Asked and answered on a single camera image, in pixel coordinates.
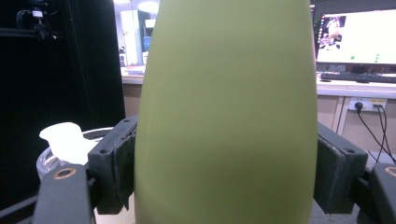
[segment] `olive green object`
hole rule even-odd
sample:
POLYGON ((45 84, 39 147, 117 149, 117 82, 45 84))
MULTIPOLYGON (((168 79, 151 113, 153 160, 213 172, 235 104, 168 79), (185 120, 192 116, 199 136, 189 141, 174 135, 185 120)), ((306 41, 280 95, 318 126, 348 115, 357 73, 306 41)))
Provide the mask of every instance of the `olive green object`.
POLYGON ((137 224, 308 223, 309 2, 162 0, 135 147, 137 224))

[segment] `clear plastic container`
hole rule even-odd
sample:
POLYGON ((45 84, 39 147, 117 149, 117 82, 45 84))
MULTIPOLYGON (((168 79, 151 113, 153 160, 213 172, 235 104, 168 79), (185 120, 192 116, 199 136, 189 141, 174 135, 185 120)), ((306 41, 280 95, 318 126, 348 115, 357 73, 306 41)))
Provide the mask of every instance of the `clear plastic container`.
MULTIPOLYGON (((99 142, 112 129, 113 128, 94 129, 94 130, 90 130, 87 132, 83 132, 82 134, 83 134, 84 138, 87 138, 94 142, 99 142)), ((38 177, 40 177, 40 179, 42 179, 43 176, 46 173, 48 173, 49 171, 56 169, 60 166, 66 165, 66 164, 69 164, 69 162, 59 160, 57 157, 55 157, 52 154, 50 147, 48 147, 37 158, 35 166, 37 168, 38 177)))

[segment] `image on monitor screen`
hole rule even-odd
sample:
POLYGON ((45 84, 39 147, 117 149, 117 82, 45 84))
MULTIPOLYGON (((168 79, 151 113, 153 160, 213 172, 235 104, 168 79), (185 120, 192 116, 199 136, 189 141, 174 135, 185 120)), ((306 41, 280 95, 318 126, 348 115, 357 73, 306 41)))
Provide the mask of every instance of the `image on monitor screen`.
POLYGON ((322 14, 318 63, 396 64, 396 9, 322 14))

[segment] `electrical socket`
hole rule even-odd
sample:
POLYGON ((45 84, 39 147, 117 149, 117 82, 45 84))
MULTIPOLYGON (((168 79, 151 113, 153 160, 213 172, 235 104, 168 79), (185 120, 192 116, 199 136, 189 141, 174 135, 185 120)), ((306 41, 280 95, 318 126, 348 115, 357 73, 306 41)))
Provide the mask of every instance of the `electrical socket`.
POLYGON ((378 111, 374 105, 382 105, 385 109, 385 106, 387 105, 387 99, 351 97, 348 109, 357 110, 355 107, 356 103, 363 104, 361 111, 378 111))

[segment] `keyboard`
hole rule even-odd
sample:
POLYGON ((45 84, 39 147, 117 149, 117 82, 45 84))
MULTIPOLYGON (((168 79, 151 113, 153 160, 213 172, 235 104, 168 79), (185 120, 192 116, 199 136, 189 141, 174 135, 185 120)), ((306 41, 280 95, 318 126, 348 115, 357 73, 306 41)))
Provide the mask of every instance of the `keyboard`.
POLYGON ((356 74, 356 73, 322 73, 320 78, 323 80, 344 80, 344 81, 356 81, 359 83, 369 82, 382 82, 382 83, 396 83, 396 77, 382 77, 379 74, 356 74))

